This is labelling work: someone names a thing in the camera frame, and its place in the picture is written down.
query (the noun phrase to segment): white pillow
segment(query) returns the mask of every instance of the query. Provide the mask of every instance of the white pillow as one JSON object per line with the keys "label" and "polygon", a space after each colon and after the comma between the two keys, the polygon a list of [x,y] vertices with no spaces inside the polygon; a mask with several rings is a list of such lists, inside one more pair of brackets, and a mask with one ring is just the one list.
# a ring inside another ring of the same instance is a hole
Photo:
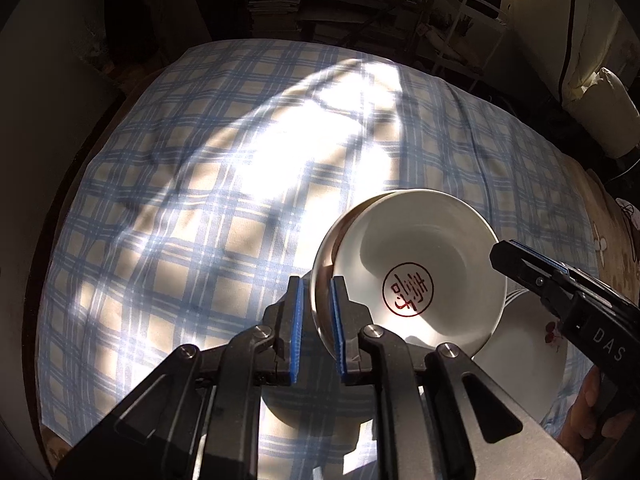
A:
{"label": "white pillow", "polygon": [[620,79],[606,68],[598,70],[584,95],[564,108],[612,158],[628,153],[640,142],[640,116]]}

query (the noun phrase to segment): red circular stamp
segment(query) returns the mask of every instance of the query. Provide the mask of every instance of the red circular stamp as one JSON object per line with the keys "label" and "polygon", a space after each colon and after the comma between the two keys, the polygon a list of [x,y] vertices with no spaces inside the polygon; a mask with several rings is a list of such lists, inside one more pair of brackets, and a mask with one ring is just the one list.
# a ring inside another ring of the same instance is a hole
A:
{"label": "red circular stamp", "polygon": [[396,316],[418,316],[433,300],[433,280],[429,271],[413,262],[396,265],[382,282],[382,299]]}

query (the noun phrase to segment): blue and white checkered tablecloth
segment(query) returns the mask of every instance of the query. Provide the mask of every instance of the blue and white checkered tablecloth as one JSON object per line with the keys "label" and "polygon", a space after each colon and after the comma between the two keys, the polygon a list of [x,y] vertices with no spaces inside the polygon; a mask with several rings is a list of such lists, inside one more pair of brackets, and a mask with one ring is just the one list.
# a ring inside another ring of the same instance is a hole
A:
{"label": "blue and white checkered tablecloth", "polygon": [[[78,442],[174,347],[259,322],[343,211],[415,187],[597,275],[559,152],[500,108],[342,48],[191,49],[91,161],[66,218],[38,325],[43,423]],[[587,366],[571,348],[549,431]],[[340,386],[307,322],[299,383],[263,396],[260,478],[374,478],[371,417],[371,391]]]}

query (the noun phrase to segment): blue gripper pad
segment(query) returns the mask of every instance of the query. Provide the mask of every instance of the blue gripper pad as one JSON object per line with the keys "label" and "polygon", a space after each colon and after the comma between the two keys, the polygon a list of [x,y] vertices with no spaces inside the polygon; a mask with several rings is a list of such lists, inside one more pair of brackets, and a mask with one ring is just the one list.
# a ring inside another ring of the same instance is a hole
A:
{"label": "blue gripper pad", "polygon": [[347,375],[347,361],[345,355],[344,332],[342,331],[342,318],[340,317],[340,306],[338,305],[338,295],[335,290],[334,279],[330,285],[330,303],[331,303],[331,324],[334,328],[334,350],[335,363],[338,368],[340,378],[344,379]]}
{"label": "blue gripper pad", "polygon": [[302,339],[302,315],[305,307],[305,283],[298,278],[298,290],[296,291],[296,309],[293,312],[291,322],[291,345],[289,345],[289,378],[291,384],[298,380],[300,368],[300,341]]}

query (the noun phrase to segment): metal bolt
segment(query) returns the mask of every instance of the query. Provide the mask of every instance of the metal bolt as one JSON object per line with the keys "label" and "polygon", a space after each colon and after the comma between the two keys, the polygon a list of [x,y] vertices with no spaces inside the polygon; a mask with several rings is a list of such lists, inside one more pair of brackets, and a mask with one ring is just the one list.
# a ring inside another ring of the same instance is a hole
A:
{"label": "metal bolt", "polygon": [[460,348],[455,346],[453,343],[443,343],[441,345],[438,345],[438,352],[440,352],[440,354],[444,357],[453,359],[460,355]]}
{"label": "metal bolt", "polygon": [[265,339],[271,335],[271,328],[266,325],[254,326],[254,335],[260,339]]}
{"label": "metal bolt", "polygon": [[196,355],[196,347],[194,345],[182,345],[180,346],[180,354],[183,359],[191,359]]}
{"label": "metal bolt", "polygon": [[364,335],[367,337],[379,338],[385,333],[385,329],[378,325],[367,325],[362,329]]}

